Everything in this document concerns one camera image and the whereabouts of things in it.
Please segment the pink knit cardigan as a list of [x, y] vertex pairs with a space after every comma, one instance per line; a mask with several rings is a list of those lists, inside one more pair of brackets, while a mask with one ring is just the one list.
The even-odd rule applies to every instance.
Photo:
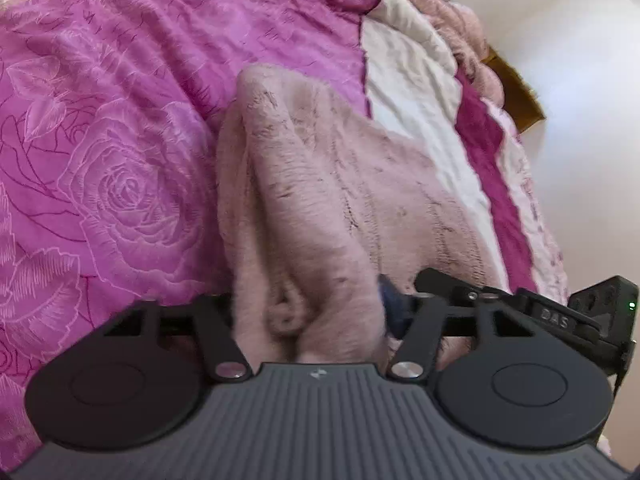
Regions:
[[267, 362], [385, 364], [378, 277], [412, 292], [434, 268], [501, 285], [486, 232], [434, 162], [317, 79], [244, 68], [220, 130], [218, 221], [234, 338]]

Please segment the wooden bedside ledge cabinet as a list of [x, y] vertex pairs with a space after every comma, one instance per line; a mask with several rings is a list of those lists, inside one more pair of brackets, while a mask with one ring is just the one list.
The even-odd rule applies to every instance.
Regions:
[[492, 47], [483, 60], [482, 75], [482, 92], [511, 116], [518, 133], [546, 119], [534, 90]]

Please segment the purple white patchwork quilt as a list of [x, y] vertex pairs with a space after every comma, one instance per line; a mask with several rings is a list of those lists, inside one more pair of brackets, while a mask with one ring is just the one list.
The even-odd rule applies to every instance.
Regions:
[[323, 81], [412, 141], [506, 289], [567, 298], [510, 115], [409, 0], [1, 0], [1, 467], [35, 372], [139, 299], [232, 289], [216, 144], [243, 68]]

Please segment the dusty pink blanket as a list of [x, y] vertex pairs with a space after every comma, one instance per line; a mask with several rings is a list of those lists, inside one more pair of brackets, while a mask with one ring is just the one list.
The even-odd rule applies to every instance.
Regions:
[[449, 0], [409, 0], [446, 41], [458, 66], [475, 90], [498, 107], [504, 105], [503, 84], [487, 65], [490, 47], [478, 16]]

